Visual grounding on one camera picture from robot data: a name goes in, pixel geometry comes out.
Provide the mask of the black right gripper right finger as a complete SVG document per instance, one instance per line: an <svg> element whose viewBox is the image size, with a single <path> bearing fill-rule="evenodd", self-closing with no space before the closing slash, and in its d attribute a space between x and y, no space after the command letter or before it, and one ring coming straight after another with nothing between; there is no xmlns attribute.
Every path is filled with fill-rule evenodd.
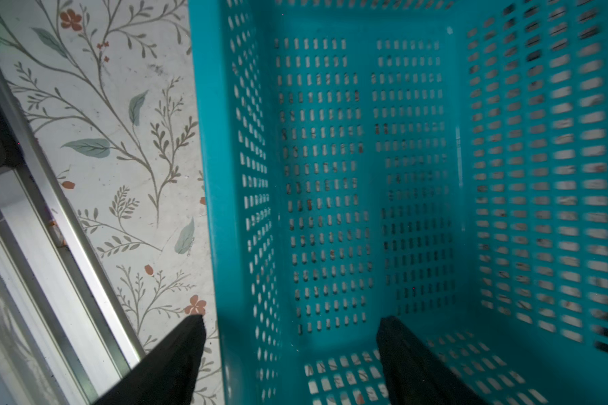
<svg viewBox="0 0 608 405"><path fill-rule="evenodd" d="M390 403L485 403L397 317L380 321L376 341Z"/></svg>

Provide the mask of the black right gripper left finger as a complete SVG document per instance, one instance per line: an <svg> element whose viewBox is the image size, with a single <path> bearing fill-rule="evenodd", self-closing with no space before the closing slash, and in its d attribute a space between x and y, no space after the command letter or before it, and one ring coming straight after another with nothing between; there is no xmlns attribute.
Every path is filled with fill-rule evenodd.
<svg viewBox="0 0 608 405"><path fill-rule="evenodd" d="M189 404L206 342L201 315L184 318L97 404Z"/></svg>

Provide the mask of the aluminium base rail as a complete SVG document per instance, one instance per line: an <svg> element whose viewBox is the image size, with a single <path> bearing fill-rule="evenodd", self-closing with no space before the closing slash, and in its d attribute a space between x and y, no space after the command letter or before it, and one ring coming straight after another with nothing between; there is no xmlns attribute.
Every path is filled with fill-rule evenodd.
<svg viewBox="0 0 608 405"><path fill-rule="evenodd" d="M0 404L90 404L143 351L0 71Z"/></svg>

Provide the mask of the teal plastic basket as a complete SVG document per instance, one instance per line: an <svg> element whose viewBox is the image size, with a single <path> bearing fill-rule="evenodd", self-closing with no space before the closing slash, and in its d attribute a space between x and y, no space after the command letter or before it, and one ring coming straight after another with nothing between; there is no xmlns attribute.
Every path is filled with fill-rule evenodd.
<svg viewBox="0 0 608 405"><path fill-rule="evenodd" d="M608 1L192 1L227 404L608 404Z"/></svg>

